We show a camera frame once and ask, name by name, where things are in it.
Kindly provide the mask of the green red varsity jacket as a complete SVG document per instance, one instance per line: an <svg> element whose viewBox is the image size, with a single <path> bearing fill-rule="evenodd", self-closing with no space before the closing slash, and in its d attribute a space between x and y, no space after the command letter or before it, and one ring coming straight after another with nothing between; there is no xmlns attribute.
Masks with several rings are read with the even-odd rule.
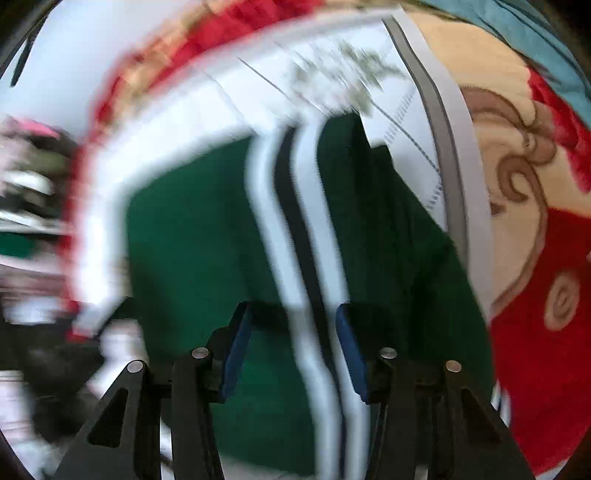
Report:
<svg viewBox="0 0 591 480"><path fill-rule="evenodd" d="M460 362L485 395L489 336L450 237L346 114L239 139L130 198L132 295L148 357L204 344L239 303L266 307L238 389L214 414L222 454L318 479L360 479L370 408L352 386L335 317L367 303L418 362Z"/></svg>

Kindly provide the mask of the red floral blanket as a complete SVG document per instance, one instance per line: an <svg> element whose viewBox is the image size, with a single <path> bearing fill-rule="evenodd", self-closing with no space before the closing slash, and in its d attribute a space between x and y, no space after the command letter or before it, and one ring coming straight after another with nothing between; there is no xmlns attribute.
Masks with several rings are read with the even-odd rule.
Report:
<svg viewBox="0 0 591 480"><path fill-rule="evenodd" d="M492 230L493 303L484 313L494 374L488 399L534 475L563 466L590 430L590 123L531 60L436 9L414 15L459 83L481 154ZM322 1L209 1L126 54L76 160L62 251L72 298L74 217L89 145L189 61L276 24L332 14ZM394 169L407 185L400 172Z"/></svg>

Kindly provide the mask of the cluttered clothes rack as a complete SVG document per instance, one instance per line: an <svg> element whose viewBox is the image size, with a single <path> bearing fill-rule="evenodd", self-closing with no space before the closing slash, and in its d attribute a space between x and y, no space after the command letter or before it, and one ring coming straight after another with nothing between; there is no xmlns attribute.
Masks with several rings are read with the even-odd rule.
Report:
<svg viewBox="0 0 591 480"><path fill-rule="evenodd" d="M24 395L1 403L10 440L73 437L98 400L89 387L105 364L102 337L132 326L133 305L68 307L59 245L68 234L63 208L78 146L63 130L1 121L1 383Z"/></svg>

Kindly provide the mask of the white diamond pattern mat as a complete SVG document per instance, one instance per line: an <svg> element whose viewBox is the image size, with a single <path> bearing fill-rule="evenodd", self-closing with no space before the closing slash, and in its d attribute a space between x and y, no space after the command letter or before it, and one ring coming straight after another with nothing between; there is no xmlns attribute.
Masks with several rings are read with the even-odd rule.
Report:
<svg viewBox="0 0 591 480"><path fill-rule="evenodd" d="M123 209L140 188L190 154L349 112L451 235L489 313L492 230L473 121L416 17L390 7L287 21L212 49L89 145L69 271L76 332L96 332L130 293Z"/></svg>

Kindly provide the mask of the light blue puffer jacket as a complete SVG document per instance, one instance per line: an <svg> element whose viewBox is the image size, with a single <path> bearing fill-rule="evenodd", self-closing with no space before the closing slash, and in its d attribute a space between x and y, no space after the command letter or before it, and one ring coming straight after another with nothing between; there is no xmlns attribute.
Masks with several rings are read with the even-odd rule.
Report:
<svg viewBox="0 0 591 480"><path fill-rule="evenodd" d="M477 25L533 62L554 91L590 123L590 81L559 33L527 1L432 0L430 6Z"/></svg>

